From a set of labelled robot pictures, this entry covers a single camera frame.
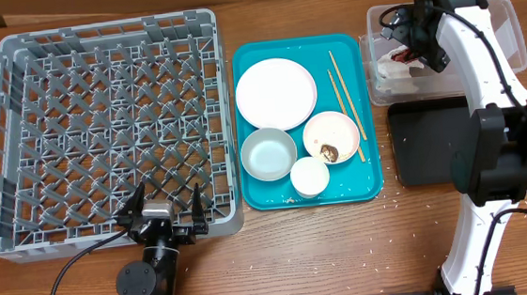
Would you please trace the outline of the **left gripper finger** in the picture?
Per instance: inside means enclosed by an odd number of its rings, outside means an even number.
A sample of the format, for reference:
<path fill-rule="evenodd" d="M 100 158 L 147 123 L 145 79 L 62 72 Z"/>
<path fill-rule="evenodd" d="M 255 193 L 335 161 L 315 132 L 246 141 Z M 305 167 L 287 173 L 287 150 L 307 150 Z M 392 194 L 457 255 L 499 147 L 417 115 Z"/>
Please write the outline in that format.
<path fill-rule="evenodd" d="M 205 210 L 203 209 L 202 199 L 200 197 L 200 190 L 198 183 L 194 185 L 194 192 L 192 194 L 192 223 L 193 233 L 195 235 L 208 235 L 209 222 L 206 220 Z"/>
<path fill-rule="evenodd" d="M 135 192 L 125 202 L 124 206 L 116 213 L 116 223 L 119 226 L 129 226 L 142 216 L 142 208 L 145 200 L 145 184 L 143 181 L 139 182 Z"/>

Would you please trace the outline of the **red snack wrapper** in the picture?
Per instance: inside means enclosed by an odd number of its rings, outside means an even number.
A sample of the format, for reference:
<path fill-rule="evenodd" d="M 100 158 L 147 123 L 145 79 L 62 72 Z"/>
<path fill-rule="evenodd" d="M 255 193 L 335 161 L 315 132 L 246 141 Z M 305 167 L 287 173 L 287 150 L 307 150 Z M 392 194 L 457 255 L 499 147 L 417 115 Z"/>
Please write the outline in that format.
<path fill-rule="evenodd" d="M 392 59 L 394 62 L 402 62 L 404 64 L 408 64 L 411 61 L 414 60 L 414 57 L 412 55 L 412 51 L 407 46 L 400 46 L 396 49 L 392 50 L 389 53 L 390 59 Z"/>

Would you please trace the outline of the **white napkin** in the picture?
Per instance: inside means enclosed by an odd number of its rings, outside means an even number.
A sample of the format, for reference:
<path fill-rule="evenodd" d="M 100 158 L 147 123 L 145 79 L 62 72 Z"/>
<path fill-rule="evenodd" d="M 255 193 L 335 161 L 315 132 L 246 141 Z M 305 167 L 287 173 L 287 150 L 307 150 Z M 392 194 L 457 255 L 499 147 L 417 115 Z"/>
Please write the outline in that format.
<path fill-rule="evenodd" d="M 395 95 L 415 93 L 418 86 L 412 81 L 411 70 L 419 72 L 425 68 L 424 64 L 418 59 L 408 64 L 394 62 L 389 53 L 377 61 L 377 72 L 380 78 L 376 82 L 376 89 L 382 93 L 388 92 Z"/>

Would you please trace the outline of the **grey bowl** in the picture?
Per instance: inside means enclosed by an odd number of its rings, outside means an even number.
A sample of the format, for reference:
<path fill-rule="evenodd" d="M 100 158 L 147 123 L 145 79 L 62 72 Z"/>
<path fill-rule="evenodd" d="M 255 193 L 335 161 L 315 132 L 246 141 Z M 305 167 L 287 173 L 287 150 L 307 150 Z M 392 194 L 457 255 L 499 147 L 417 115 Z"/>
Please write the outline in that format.
<path fill-rule="evenodd" d="M 297 146 L 292 137 L 275 128 L 257 129 L 241 145 L 243 169 L 254 179 L 272 182 L 290 173 L 297 161 Z"/>

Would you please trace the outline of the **white cup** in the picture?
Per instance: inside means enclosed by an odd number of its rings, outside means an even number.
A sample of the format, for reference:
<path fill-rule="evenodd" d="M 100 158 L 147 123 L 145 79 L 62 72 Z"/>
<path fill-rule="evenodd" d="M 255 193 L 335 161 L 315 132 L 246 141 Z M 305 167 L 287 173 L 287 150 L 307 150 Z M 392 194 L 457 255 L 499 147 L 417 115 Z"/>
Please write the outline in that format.
<path fill-rule="evenodd" d="M 305 157 L 290 169 L 290 181 L 298 195 L 305 199 L 314 198 L 329 185 L 330 172 L 322 160 Z"/>

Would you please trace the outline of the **brown food scrap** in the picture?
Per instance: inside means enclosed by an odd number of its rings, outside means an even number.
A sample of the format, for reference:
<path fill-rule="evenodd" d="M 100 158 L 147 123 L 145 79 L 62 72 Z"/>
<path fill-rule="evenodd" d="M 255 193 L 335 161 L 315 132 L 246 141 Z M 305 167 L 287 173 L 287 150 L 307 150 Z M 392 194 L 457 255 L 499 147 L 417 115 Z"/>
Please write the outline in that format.
<path fill-rule="evenodd" d="M 322 145 L 319 153 L 326 163 L 336 163 L 338 161 L 339 153 L 335 146 Z"/>

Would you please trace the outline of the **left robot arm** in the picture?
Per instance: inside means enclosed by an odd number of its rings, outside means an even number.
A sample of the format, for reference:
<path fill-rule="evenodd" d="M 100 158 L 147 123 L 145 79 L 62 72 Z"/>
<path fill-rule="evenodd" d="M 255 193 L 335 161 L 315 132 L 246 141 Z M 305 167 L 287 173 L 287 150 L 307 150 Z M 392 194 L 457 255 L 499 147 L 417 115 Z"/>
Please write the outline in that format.
<path fill-rule="evenodd" d="M 136 191 L 116 214 L 116 223 L 127 230 L 127 236 L 143 245 L 142 259 L 124 266 L 116 278 L 118 295 L 174 295 L 180 245 L 196 243 L 207 235 L 198 186 L 194 186 L 192 222 L 176 225 L 173 204 L 168 200 L 144 199 L 145 184 Z"/>

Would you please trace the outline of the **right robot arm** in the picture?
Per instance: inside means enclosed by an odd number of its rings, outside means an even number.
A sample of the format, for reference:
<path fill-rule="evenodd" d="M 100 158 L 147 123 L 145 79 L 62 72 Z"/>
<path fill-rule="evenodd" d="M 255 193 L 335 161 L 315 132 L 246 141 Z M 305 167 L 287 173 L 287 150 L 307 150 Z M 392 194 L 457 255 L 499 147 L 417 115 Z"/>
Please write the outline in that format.
<path fill-rule="evenodd" d="M 516 295 L 494 288 L 491 274 L 508 219 L 527 215 L 527 89 L 495 38 L 488 0 L 413 0 L 386 13 L 382 35 L 406 48 L 392 61 L 437 72 L 454 63 L 471 116 L 451 160 L 461 194 L 451 251 L 430 292 L 395 295 Z"/>

